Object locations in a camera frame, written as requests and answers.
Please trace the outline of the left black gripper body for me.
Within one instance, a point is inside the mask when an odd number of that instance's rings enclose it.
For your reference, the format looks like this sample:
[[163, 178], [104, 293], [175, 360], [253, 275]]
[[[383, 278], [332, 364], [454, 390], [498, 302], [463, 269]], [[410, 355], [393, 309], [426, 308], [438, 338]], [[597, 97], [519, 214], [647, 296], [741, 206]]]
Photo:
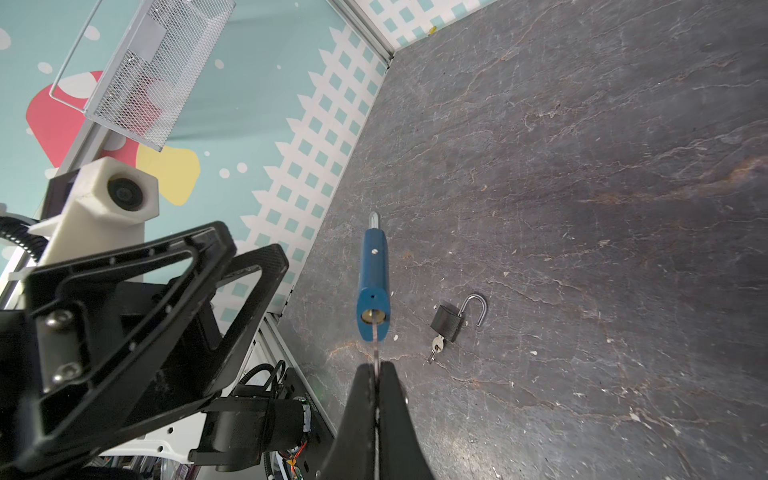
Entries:
[[62, 479], [219, 393], [209, 296], [89, 283], [1, 314], [1, 475]]

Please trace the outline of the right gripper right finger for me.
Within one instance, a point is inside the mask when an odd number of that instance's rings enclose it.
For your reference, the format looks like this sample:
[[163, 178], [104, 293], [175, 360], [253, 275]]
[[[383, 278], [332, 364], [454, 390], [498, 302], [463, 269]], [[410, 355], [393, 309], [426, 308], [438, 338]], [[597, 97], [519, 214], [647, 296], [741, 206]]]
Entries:
[[420, 448], [397, 371], [380, 364], [378, 377], [379, 478], [429, 479], [434, 475]]

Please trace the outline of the dark grey padlock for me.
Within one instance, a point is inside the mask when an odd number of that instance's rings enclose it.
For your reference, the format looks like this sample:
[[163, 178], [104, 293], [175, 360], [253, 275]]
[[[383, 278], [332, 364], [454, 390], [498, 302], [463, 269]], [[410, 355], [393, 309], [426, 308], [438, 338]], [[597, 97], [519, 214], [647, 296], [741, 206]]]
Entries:
[[465, 321], [465, 313], [471, 301], [480, 303], [481, 313], [476, 326], [481, 327], [483, 325], [488, 313], [487, 299], [479, 293], [469, 294], [459, 308], [455, 308], [450, 304], [441, 304], [438, 306], [430, 324], [430, 327], [436, 334], [435, 339], [437, 341], [449, 341], [453, 343], [456, 340], [463, 322]]

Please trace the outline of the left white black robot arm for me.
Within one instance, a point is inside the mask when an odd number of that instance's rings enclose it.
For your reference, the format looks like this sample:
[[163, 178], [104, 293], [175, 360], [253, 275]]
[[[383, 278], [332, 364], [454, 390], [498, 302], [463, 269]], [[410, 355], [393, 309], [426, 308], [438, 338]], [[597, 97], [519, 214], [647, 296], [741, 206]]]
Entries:
[[288, 270], [283, 249], [238, 253], [212, 222], [35, 268], [1, 314], [1, 475], [104, 479], [99, 454], [187, 417], [188, 459], [238, 471], [302, 446], [316, 414], [283, 363], [242, 364]]

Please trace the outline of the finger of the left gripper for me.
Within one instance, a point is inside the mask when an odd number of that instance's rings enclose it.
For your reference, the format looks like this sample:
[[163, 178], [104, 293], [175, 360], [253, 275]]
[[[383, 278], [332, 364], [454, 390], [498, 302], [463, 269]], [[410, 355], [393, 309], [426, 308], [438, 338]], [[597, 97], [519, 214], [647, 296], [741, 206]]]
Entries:
[[38, 268], [24, 283], [25, 310], [42, 312], [89, 283], [160, 285], [211, 300], [235, 253], [227, 226], [216, 221], [139, 246]]
[[192, 318], [179, 342], [150, 384], [157, 406], [175, 408], [219, 394], [232, 384], [241, 369], [257, 327], [287, 273], [289, 261], [278, 244], [241, 254], [232, 259], [219, 287], [258, 273], [227, 330], [219, 331], [210, 301]]

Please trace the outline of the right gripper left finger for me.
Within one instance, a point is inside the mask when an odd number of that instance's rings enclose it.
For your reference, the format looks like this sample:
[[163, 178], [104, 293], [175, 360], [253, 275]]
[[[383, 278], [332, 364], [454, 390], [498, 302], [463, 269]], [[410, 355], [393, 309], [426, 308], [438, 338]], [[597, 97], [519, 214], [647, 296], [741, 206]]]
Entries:
[[318, 479], [375, 478], [377, 407], [374, 366], [362, 364], [356, 370], [337, 435]]

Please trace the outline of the blue padlock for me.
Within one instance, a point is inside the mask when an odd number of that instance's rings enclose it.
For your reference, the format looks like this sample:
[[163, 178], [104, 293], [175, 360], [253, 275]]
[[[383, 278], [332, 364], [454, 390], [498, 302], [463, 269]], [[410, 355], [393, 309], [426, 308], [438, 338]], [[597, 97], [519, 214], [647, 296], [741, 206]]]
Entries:
[[377, 212], [370, 214], [363, 236], [356, 320], [366, 342], [382, 341], [391, 321], [388, 245]]

